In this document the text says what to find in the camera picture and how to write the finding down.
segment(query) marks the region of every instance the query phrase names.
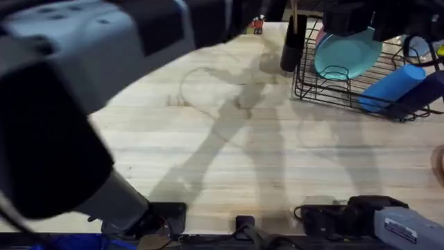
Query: cable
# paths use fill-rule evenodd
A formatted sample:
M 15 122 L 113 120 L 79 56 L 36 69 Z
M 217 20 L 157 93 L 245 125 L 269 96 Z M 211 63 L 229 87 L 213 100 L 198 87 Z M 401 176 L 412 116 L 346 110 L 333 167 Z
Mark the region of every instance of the cable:
M 30 240 L 37 244 L 40 244 L 46 250 L 59 250 L 59 248 L 52 242 L 45 240 L 38 233 L 33 232 L 31 229 L 21 225 L 17 220 L 10 216 L 2 207 L 0 207 L 0 216 L 2 216 L 11 226 L 22 232 Z
M 193 240 L 189 240 L 189 241 L 183 240 L 184 238 L 182 237 L 182 239 L 179 242 L 183 243 L 183 244 L 191 244 L 191 245 L 194 245 L 194 244 L 211 244 L 211 243 L 214 244 L 214 243 L 220 243 L 222 241 L 226 241 L 226 240 L 229 240 L 231 238 L 234 238 L 238 233 L 242 232 L 247 227 L 248 227 L 247 225 L 241 226 L 235 232 L 233 232 L 230 235 L 222 235 L 222 236 L 214 237 L 214 238 L 212 238 L 210 240 L 200 240 L 201 237 L 200 237 L 200 239 L 196 240 L 196 238 L 198 238 L 198 236 L 194 236 Z
M 296 214 L 296 212 L 297 212 L 299 209 L 301 209 L 301 208 L 302 208 L 302 206 L 297 206 L 297 207 L 295 207 L 294 210 L 293 210 L 293 216 L 294 216 L 295 220 L 297 220 L 298 222 L 302 222 L 302 223 L 303 223 L 302 218 L 299 217 L 299 216 Z
M 282 242 L 290 243 L 291 246 L 297 250 L 304 250 L 296 241 L 283 235 L 274 235 L 274 237 L 267 242 L 263 247 L 264 250 L 274 250 L 282 246 Z
M 159 247 L 156 250 L 163 250 L 165 247 L 169 246 L 172 242 L 173 242 L 173 240 L 169 240 L 167 243 L 165 243 L 163 246 Z

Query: blue cylinder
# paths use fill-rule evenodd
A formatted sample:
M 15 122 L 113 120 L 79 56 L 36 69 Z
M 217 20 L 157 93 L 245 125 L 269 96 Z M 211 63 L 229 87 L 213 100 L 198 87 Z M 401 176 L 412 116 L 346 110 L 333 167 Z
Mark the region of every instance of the blue cylinder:
M 434 72 L 414 89 L 385 109 L 384 115 L 391 119 L 402 119 L 431 104 L 444 95 L 444 71 Z
M 424 78 L 425 71 L 422 68 L 414 65 L 405 65 L 371 85 L 362 94 L 387 101 L 397 101 L 420 84 Z M 391 105 L 385 101 L 377 101 L 366 97 L 359 97 L 359 103 L 364 110 L 370 112 L 379 112 Z

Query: blue plate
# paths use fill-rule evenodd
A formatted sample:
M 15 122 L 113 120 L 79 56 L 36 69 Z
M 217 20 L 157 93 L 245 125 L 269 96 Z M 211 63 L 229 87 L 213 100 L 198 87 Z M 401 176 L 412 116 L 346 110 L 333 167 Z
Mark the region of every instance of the blue plate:
M 347 80 L 366 72 L 382 51 L 382 42 L 373 40 L 374 31 L 369 27 L 349 37 L 323 37 L 314 57 L 316 72 L 332 80 Z

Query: black wire dish rack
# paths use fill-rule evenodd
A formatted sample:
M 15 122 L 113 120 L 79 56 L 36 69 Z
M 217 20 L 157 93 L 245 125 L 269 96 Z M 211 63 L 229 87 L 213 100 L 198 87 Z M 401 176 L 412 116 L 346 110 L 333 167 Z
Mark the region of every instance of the black wire dish rack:
M 336 65 L 330 65 L 318 74 L 314 68 L 314 57 L 316 50 L 316 36 L 321 27 L 322 21 L 320 18 L 309 19 L 306 29 L 303 55 L 300 60 L 300 64 L 296 66 L 295 74 L 293 75 L 293 98 L 315 103 L 327 103 L 334 106 L 357 109 L 363 113 L 366 113 L 367 115 L 383 117 L 384 119 L 391 118 L 381 115 L 384 113 L 385 109 L 381 106 L 381 104 L 375 105 L 379 105 L 378 108 L 382 108 L 382 111 L 379 111 L 378 113 L 368 112 L 367 110 L 361 108 L 358 98 L 364 97 L 374 100 L 375 103 L 387 103 L 389 106 L 400 106 L 406 110 L 411 110 L 411 108 L 409 109 L 409 107 L 403 106 L 401 103 L 396 101 L 384 100 L 362 94 L 362 92 L 370 85 L 378 82 L 396 70 L 398 67 L 406 64 L 406 60 L 402 56 L 402 45 L 397 44 L 392 40 L 385 41 L 383 43 L 382 53 L 377 62 L 369 70 L 367 70 L 367 72 L 353 79 L 348 78 L 348 69 Z M 434 51 L 431 51 L 431 55 L 435 57 Z M 422 58 L 420 56 L 416 56 L 415 58 L 410 58 L 410 60 L 420 62 Z M 333 73 L 336 75 L 343 75 L 343 77 L 341 77 L 342 79 L 332 80 L 322 77 Z M 428 117 L 431 114 L 441 115 L 444 114 L 444 112 L 432 110 L 429 106 L 425 106 L 415 113 L 409 113 L 406 117 L 398 119 L 398 121 L 414 121 L 419 117 Z

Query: wooden table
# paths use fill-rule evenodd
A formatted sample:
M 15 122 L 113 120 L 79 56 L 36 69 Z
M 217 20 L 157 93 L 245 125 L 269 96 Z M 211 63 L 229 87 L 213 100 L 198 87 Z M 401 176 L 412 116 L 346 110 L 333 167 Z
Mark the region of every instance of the wooden table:
M 444 224 L 444 188 L 430 166 L 444 117 L 396 124 L 290 101 L 279 66 L 286 28 L 266 23 L 262 36 L 184 56 L 93 114 L 116 169 L 151 201 L 188 203 L 188 233 L 232 231 L 240 214 L 270 232 L 300 233 L 295 206 L 357 194 L 392 196 Z M 28 225 L 100 230 L 79 214 Z

